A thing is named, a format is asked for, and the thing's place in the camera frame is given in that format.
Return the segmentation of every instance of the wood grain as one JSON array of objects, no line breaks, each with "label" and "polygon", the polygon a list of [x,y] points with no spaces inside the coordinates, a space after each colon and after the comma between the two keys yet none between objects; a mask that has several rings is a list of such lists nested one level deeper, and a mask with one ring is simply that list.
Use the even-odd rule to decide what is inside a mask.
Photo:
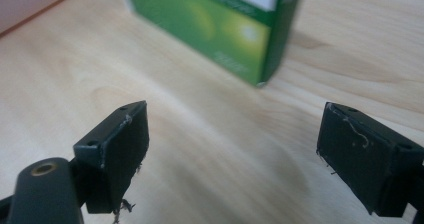
[{"label": "wood grain", "polygon": [[[326,101],[424,140],[424,0],[303,0],[262,89],[122,0],[66,0],[0,39],[0,195],[115,108],[148,102],[150,150],[121,223],[410,223],[369,216],[315,154]],[[88,215],[86,223],[112,223]]]}]

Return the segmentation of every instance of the wooden surface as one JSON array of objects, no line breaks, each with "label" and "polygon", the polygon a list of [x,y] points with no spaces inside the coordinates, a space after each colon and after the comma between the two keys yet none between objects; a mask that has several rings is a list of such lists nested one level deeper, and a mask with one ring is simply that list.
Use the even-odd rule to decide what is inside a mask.
[{"label": "wooden surface", "polygon": [[0,39],[0,195],[146,100],[150,150],[121,223],[410,223],[411,208],[369,216],[315,149],[326,101],[424,144],[423,48],[424,0],[303,0],[283,65],[256,89],[122,0],[66,0]]}]

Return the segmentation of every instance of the green box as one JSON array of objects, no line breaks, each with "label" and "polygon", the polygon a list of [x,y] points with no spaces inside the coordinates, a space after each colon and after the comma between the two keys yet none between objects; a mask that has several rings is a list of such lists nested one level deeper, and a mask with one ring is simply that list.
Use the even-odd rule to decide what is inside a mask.
[{"label": "green box", "polygon": [[243,80],[281,62],[298,0],[127,0],[129,6]]}]

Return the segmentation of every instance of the black clamp jaw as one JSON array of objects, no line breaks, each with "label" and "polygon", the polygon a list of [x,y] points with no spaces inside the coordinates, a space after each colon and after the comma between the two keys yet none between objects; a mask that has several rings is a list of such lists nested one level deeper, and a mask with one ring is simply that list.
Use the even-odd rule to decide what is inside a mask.
[{"label": "black clamp jaw", "polygon": [[364,113],[327,103],[317,154],[371,214],[402,217],[406,205],[424,223],[424,148]]},{"label": "black clamp jaw", "polygon": [[89,213],[119,213],[149,147],[146,102],[118,108],[78,143],[75,158],[25,168],[13,196],[0,201],[0,223],[83,223]]}]

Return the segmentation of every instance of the black plastic jaw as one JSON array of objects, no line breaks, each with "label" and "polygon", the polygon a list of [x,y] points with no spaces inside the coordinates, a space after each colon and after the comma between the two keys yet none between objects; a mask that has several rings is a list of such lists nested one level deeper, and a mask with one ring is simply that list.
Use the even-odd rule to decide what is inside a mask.
[{"label": "black plastic jaw", "polygon": [[79,199],[86,202],[89,213],[120,209],[124,193],[148,147],[146,102],[118,108],[74,145],[78,170],[90,173],[87,176],[81,172],[90,180],[78,188]]},{"label": "black plastic jaw", "polygon": [[402,217],[424,160],[420,145],[356,109],[334,103],[325,106],[317,153],[370,214],[385,217]]}]

